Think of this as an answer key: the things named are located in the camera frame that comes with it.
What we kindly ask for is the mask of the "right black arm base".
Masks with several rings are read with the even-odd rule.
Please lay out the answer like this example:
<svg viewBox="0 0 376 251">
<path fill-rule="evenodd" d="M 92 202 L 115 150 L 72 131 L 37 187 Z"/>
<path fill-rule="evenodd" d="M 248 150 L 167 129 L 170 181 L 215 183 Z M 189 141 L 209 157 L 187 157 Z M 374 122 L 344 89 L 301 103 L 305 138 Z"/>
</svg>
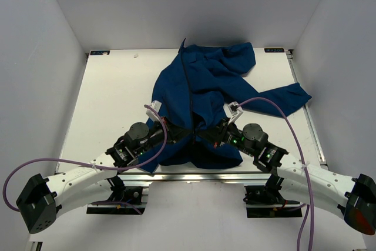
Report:
<svg viewBox="0 0 376 251">
<path fill-rule="evenodd" d="M 265 184 L 245 186 L 243 202 L 249 219 L 302 217 L 304 204 L 282 197 L 280 192 L 283 180 L 271 175 Z"/>
</svg>

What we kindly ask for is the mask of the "blue jacket with black lining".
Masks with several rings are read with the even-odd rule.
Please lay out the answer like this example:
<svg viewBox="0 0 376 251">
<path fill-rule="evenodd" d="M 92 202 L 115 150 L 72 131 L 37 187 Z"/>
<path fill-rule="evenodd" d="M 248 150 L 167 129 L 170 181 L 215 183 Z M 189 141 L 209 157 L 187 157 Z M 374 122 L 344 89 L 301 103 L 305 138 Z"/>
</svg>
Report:
<svg viewBox="0 0 376 251">
<path fill-rule="evenodd" d="M 198 137 L 199 131 L 210 129 L 226 117 L 224 104 L 256 101 L 244 109 L 280 116 L 291 115 L 312 97 L 299 83 L 259 92 L 243 79 L 256 65 L 251 43 L 224 47 L 182 45 L 172 63 L 157 78 L 152 100 L 161 102 L 159 115 L 173 124 L 188 129 L 180 142 L 160 146 L 140 156 L 142 169 L 152 173 L 158 165 L 172 166 L 192 163 L 201 169 L 230 169 L 243 161 L 240 152 L 230 145 L 214 148 Z"/>
</svg>

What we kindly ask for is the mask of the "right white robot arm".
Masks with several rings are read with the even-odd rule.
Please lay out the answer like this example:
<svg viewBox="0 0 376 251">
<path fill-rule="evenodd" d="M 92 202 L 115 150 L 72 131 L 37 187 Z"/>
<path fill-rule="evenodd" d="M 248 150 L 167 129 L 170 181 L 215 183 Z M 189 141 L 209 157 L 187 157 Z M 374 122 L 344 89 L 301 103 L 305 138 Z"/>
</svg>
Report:
<svg viewBox="0 0 376 251">
<path fill-rule="evenodd" d="M 240 130 L 223 120 L 199 136 L 214 147 L 230 145 L 253 157 L 256 168 L 270 176 L 263 188 L 247 188 L 246 203 L 306 203 L 344 219 L 360 233 L 375 234 L 375 182 L 371 177 L 360 174 L 354 178 L 303 165 L 299 158 L 269 142 L 268 134 L 255 123 Z"/>
</svg>

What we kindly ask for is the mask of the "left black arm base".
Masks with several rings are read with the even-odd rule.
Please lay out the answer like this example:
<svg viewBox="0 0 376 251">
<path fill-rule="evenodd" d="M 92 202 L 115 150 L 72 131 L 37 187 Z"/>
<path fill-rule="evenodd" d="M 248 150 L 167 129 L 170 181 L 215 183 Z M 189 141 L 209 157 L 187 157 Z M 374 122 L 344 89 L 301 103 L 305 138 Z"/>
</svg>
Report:
<svg viewBox="0 0 376 251">
<path fill-rule="evenodd" d="M 142 215 L 146 209 L 150 181 L 128 180 L 124 175 L 107 181 L 110 194 L 102 204 L 89 204 L 88 215 Z"/>
</svg>

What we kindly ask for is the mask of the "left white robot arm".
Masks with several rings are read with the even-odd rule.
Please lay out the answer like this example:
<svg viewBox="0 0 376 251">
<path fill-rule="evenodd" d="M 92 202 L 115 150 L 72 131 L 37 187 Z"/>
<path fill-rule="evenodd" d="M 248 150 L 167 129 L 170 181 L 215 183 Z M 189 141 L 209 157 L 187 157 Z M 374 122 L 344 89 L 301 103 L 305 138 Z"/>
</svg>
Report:
<svg viewBox="0 0 376 251">
<path fill-rule="evenodd" d="M 142 154 L 190 134 L 190 130 L 159 116 L 160 106 L 158 101 L 147 106 L 152 126 L 134 123 L 111 148 L 89 163 L 46 178 L 40 174 L 31 177 L 16 201 L 29 233 L 45 230 L 62 214 L 86 204 L 138 202 L 133 196 L 135 189 L 126 188 L 119 177 L 121 169 L 136 166 Z"/>
</svg>

